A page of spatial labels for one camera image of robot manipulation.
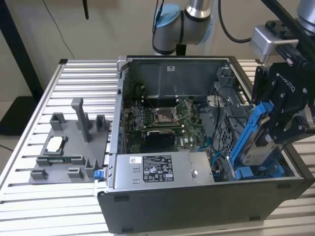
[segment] white component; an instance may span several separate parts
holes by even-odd
[[[131,156],[129,163],[130,164],[141,164],[142,162],[142,156]]]
[[[52,137],[52,138],[49,140],[46,149],[47,149],[49,152],[56,152],[56,151],[59,150],[62,141],[63,141],[63,138],[62,138],[61,136]]]

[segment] gray wall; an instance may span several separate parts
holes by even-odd
[[[89,0],[85,20],[81,0],[45,0],[76,59],[116,59],[118,55],[151,55],[155,0]],[[47,85],[61,58],[71,58],[42,0],[7,0],[42,84]],[[188,0],[165,0],[182,8]],[[297,0],[282,0],[295,13]],[[260,0],[222,0],[227,28],[234,37],[251,36],[256,24],[275,19]],[[230,42],[220,25],[212,55],[254,58],[248,44]],[[204,46],[189,46],[188,55],[202,55]]]
[[[31,92],[0,31],[0,102],[13,101]]]

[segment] gray robot arm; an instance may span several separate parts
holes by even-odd
[[[182,11],[177,5],[165,5],[154,30],[154,51],[170,55],[177,44],[200,43],[209,28],[210,14],[210,0],[190,0]]]

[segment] slotted aluminum surface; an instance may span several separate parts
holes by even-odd
[[[254,60],[239,62],[253,81],[257,63]],[[28,181],[30,169],[35,166],[35,157],[40,153],[50,130],[51,114],[64,112],[66,119],[76,119],[70,106],[71,98],[84,97],[84,110],[89,113],[89,118],[105,114],[107,119],[112,120],[116,83],[115,61],[70,60],[66,65],[58,66],[0,177],[0,236],[111,235],[97,199],[93,197],[92,183],[28,185]],[[294,144],[313,174],[314,145],[314,137]],[[281,204],[263,222],[152,232],[147,235],[315,235],[315,186],[299,199]]]

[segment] wire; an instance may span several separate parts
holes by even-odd
[[[1,145],[1,144],[0,144],[0,147],[2,147],[2,148],[4,148],[4,149],[7,149],[7,150],[9,150],[9,151],[13,151],[12,149],[10,149],[10,148],[8,148],[8,147],[6,147],[6,146],[3,146],[3,145]]]
[[[154,16],[153,16],[153,36],[152,36],[152,47],[153,48],[154,48],[154,35],[156,34],[157,24],[158,24],[158,21],[161,17],[163,5],[164,5],[164,0],[162,0],[161,6],[159,7],[159,10],[157,12],[157,9],[158,9],[158,0],[157,0],[156,10],[155,10]]]
[[[215,137],[215,134],[216,134],[216,132],[217,132],[217,130],[218,130],[218,126],[219,126],[219,120],[220,120],[220,103],[219,103],[219,97],[217,96],[217,100],[218,100],[218,112],[217,112],[217,119],[216,119],[216,125],[215,125],[215,130],[214,130],[214,132],[213,132],[213,134],[212,134],[212,137],[211,137],[211,140],[212,140],[212,142],[211,142],[211,147],[212,147],[212,150],[214,151],[214,152],[218,152],[216,149],[215,149],[215,147],[213,146],[213,139],[214,139],[214,137]]]
[[[43,1],[44,5],[45,5],[45,8],[46,8],[47,11],[48,11],[48,14],[50,15],[51,19],[54,21],[54,23],[55,23],[55,25],[56,25],[56,27],[57,27],[57,29],[58,29],[58,31],[59,31],[59,34],[60,34],[60,36],[61,36],[61,39],[63,40],[64,45],[68,48],[69,52],[71,53],[72,58],[75,59],[75,58],[74,58],[74,55],[73,55],[73,53],[72,53],[72,51],[69,49],[68,45],[65,43],[64,38],[63,38],[63,34],[61,33],[61,31],[60,31],[60,29],[59,29],[59,27],[58,27],[58,25],[57,25],[57,23],[56,23],[54,17],[53,17],[52,14],[50,13],[50,11],[49,11],[49,9],[48,9],[48,7],[47,7],[47,5],[46,5],[45,0],[42,0],[42,1]]]
[[[214,164],[215,164],[215,162],[216,162],[216,158],[220,155],[220,153],[221,153],[221,152],[218,151],[218,152],[216,153],[216,155],[213,157],[211,166],[214,166]]]
[[[233,88],[233,87],[231,87],[231,86],[222,86],[222,87],[219,88],[219,90],[218,90],[218,92],[217,92],[217,95],[219,95],[219,92],[221,91],[221,89],[224,89],[224,88],[226,88],[226,89],[232,89],[232,90],[235,91],[235,88]]]
[[[156,4],[156,9],[154,11],[154,14],[153,14],[153,25],[152,25],[152,34],[154,36],[154,29],[155,29],[155,22],[156,22],[156,12],[157,12],[157,9],[158,9],[158,0],[157,0],[157,4]]]
[[[211,143],[211,140],[210,140],[210,137],[207,137],[207,144],[204,145],[204,146],[200,146],[198,149],[197,149],[197,152],[200,152],[202,148],[207,148],[210,146],[210,143]]]
[[[223,23],[223,19],[222,19],[222,12],[221,12],[221,0],[218,0],[218,13],[219,13],[219,21],[220,24],[222,26],[222,30],[225,33],[225,35],[234,43],[248,43],[251,41],[251,38],[245,38],[245,39],[236,39],[234,38],[231,34],[229,34],[229,32],[227,31],[224,23]]]
[[[228,119],[235,119],[243,129],[245,128],[244,124],[239,120],[238,117],[227,116],[226,118],[228,118]]]

